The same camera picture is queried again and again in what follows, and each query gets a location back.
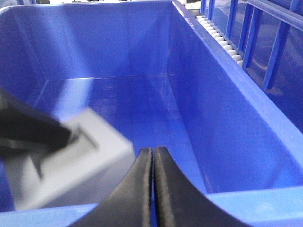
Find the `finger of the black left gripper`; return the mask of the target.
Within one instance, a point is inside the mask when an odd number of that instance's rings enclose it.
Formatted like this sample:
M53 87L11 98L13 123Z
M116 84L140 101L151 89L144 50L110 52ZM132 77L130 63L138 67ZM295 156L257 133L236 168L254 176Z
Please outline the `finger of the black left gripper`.
M72 131L59 121L0 90L0 156L45 154L68 145Z

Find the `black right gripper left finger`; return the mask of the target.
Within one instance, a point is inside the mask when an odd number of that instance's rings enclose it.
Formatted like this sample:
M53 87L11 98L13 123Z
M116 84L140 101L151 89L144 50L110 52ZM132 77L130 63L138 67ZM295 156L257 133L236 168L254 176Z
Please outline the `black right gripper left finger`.
M151 225L153 153L140 149L119 185L72 227L149 227Z

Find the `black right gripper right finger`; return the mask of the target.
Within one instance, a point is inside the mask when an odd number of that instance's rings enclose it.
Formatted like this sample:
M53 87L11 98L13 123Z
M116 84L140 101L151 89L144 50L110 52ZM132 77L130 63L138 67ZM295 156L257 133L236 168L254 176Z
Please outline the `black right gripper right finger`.
M181 172L166 147L154 153L154 195L160 227L242 227L208 200Z

